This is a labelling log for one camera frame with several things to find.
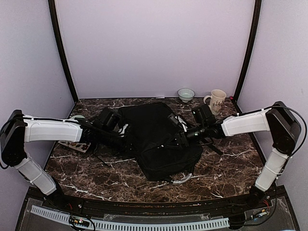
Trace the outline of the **black student backpack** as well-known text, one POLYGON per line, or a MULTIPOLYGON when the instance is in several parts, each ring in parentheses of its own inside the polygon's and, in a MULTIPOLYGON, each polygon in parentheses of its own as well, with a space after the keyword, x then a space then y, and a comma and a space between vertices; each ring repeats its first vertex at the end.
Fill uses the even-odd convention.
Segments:
POLYGON ((104 108, 92 124, 101 129, 100 141, 133 156, 149 181, 183 184, 193 174, 203 145, 222 155, 213 145, 219 138, 215 116, 206 104, 192 109, 194 127, 165 103, 104 108))

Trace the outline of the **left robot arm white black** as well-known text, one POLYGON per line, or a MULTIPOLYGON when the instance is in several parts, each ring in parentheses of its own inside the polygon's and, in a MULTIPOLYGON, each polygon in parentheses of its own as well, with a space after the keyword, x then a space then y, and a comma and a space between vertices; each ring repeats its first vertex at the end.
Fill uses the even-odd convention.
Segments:
POLYGON ((12 112, 0 130, 1 167, 15 168, 35 185, 58 210, 68 206, 61 186, 30 156, 25 144, 65 141, 73 143, 103 143, 123 147, 128 124, 119 125, 120 115, 103 109, 99 116, 87 119, 76 115, 68 119, 34 117, 21 110, 12 112))

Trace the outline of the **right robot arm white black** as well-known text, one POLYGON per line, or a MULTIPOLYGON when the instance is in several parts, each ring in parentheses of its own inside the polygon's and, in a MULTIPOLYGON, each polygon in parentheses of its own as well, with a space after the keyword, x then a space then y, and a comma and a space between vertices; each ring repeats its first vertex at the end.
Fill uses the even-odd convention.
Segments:
POLYGON ((209 106, 204 104, 192 110, 196 127, 188 127, 178 115, 170 114, 168 119, 180 128, 172 138, 177 147, 189 146, 192 141, 203 138, 224 139, 240 134, 253 134, 266 162, 256 179, 253 191, 246 197, 250 209, 257 208, 264 201, 266 192, 283 173, 290 158, 301 148, 307 137, 305 119, 296 110, 278 101, 273 105, 246 113, 237 113, 220 120, 215 119, 209 106))

